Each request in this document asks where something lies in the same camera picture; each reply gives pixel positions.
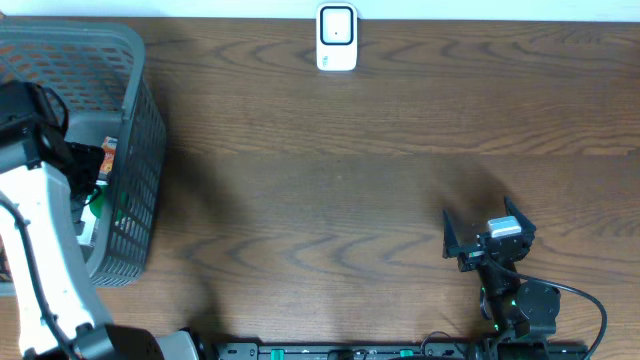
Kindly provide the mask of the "white barcode scanner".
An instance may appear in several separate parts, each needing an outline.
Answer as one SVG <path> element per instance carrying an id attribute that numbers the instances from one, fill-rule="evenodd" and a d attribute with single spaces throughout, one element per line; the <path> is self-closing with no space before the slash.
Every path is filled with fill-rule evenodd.
<path id="1" fill-rule="evenodd" d="M 349 3 L 326 2 L 316 11 L 316 66 L 352 71 L 358 58 L 358 12 Z"/>

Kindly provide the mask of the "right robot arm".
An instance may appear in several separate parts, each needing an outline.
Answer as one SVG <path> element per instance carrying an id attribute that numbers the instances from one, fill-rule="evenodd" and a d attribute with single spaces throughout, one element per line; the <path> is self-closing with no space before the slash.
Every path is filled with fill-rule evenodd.
<path id="1" fill-rule="evenodd" d="M 530 252 L 536 226 L 508 197 L 506 215 L 487 221 L 487 230 L 461 244 L 452 217 L 443 214 L 443 257 L 457 260 L 461 272 L 475 272 L 481 282 L 480 309 L 493 322 L 493 335 L 466 347 L 467 359 L 548 359 L 548 337 L 556 333 L 560 287 L 532 280 L 515 264 Z"/>

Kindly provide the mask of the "white green carton box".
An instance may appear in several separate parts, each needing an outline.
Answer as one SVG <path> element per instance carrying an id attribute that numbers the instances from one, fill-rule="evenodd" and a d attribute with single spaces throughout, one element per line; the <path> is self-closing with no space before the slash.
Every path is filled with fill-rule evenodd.
<path id="1" fill-rule="evenodd" d="M 94 192 L 82 203 L 83 208 L 74 212 L 75 215 L 80 216 L 80 219 L 76 221 L 76 225 L 80 226 L 82 230 L 77 236 L 80 245 L 91 247 L 95 245 L 106 188 L 107 183 L 98 180 Z"/>

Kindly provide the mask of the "grey plastic mesh basket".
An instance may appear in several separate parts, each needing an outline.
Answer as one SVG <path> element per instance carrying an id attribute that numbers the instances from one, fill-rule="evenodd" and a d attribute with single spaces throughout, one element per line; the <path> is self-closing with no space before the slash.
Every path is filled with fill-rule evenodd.
<path id="1" fill-rule="evenodd" d="M 92 282 L 121 287 L 144 271 L 164 163 L 165 123 L 144 80 L 143 40 L 115 23 L 16 20 L 1 23 L 1 79 L 52 90 L 66 141 L 101 148 L 93 198 L 72 207 Z"/>

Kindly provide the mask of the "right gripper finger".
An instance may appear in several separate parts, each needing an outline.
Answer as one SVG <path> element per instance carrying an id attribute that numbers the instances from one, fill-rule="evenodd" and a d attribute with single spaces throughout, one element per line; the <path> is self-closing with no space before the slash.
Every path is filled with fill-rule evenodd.
<path id="1" fill-rule="evenodd" d="M 458 256 L 459 243 L 451 222 L 451 219 L 446 211 L 442 212 L 444 221 L 444 239 L 443 239 L 443 252 L 442 256 L 445 259 Z"/>
<path id="2" fill-rule="evenodd" d="M 506 213 L 517 220 L 523 234 L 535 234 L 537 227 L 516 207 L 509 196 L 504 197 L 504 206 Z"/>

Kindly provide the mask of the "orange snack packet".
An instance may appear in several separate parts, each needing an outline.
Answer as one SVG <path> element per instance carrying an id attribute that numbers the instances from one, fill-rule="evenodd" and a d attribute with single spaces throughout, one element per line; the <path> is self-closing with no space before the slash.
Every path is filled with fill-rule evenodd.
<path id="1" fill-rule="evenodd" d="M 118 145 L 118 139 L 114 137 L 107 136 L 102 144 L 102 149 L 104 151 L 104 159 L 100 166 L 98 179 L 101 181 L 107 181 L 109 176 L 113 170 L 116 149 Z"/>

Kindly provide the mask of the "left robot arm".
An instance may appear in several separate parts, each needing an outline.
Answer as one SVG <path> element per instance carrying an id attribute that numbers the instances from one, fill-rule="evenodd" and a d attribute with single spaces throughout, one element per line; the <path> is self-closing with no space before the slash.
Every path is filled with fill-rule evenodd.
<path id="1" fill-rule="evenodd" d="M 72 199 L 96 186 L 104 152 L 68 143 L 69 117 L 55 93 L 10 81 L 1 87 L 1 239 L 19 306 L 25 359 L 203 359 L 187 330 L 155 337 L 114 324 L 76 238 Z"/>

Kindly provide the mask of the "green lid jar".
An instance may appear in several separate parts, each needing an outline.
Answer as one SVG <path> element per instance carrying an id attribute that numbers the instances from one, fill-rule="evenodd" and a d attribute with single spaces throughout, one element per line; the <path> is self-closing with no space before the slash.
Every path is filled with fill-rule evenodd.
<path id="1" fill-rule="evenodd" d="M 115 222 L 119 223 L 122 219 L 126 218 L 128 215 L 128 202 L 129 202 L 129 194 L 126 191 L 123 191 L 118 196 L 118 202 L 115 210 Z"/>

